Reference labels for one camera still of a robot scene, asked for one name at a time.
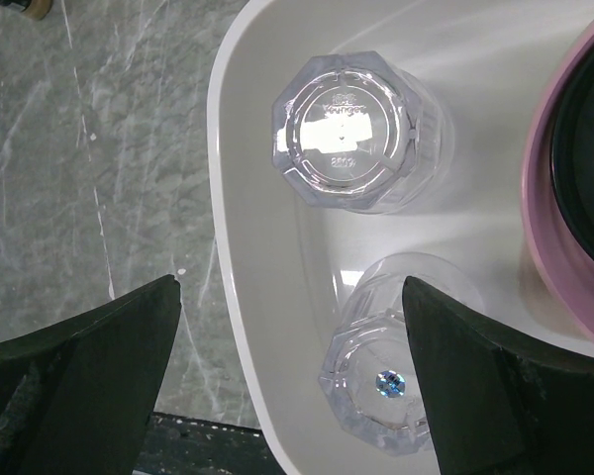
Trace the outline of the yellow label sauce bottle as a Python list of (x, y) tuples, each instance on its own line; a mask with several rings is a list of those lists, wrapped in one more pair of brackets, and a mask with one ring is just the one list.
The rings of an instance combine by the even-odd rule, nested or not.
[(43, 19), (52, 7), (52, 0), (0, 0), (0, 7), (11, 9), (29, 19)]

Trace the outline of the black plate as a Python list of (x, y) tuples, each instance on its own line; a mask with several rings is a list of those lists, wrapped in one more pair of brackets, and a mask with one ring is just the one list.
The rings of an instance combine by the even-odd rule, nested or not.
[(594, 261), (594, 44), (561, 92), (550, 139), (550, 175), (565, 224)]

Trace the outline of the pink plate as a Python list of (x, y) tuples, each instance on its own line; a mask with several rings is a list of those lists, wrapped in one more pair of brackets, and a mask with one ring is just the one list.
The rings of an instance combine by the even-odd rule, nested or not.
[(549, 77), (534, 110), (521, 173), (521, 212), (527, 247), (548, 291), (594, 343), (594, 260), (564, 222), (553, 196), (547, 153), (553, 118), (571, 72), (594, 47), (594, 20)]

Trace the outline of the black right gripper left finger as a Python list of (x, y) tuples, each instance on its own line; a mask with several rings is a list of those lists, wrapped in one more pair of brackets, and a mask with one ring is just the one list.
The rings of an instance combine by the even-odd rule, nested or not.
[(0, 342), (0, 474), (130, 474), (180, 319), (164, 275)]

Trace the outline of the clear drinking glass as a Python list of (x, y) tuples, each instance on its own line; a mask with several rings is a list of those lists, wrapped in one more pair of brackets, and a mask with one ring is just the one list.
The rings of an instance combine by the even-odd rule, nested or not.
[(311, 57), (271, 116), (272, 164), (313, 207), (397, 213), (439, 187), (454, 155), (443, 98), (375, 51)]

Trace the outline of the clear faceted glass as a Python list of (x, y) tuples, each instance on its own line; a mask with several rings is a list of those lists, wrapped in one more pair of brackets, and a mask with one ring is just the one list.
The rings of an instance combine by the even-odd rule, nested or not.
[(472, 281), (447, 260), (419, 252), (389, 255), (357, 281), (319, 375), (342, 429), (391, 456), (433, 447), (403, 311), (409, 276), (475, 310), (483, 307)]

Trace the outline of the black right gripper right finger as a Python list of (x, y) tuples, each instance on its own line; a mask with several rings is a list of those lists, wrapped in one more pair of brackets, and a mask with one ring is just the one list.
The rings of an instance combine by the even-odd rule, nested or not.
[(594, 357), (409, 276), (402, 304), (443, 474), (594, 474)]

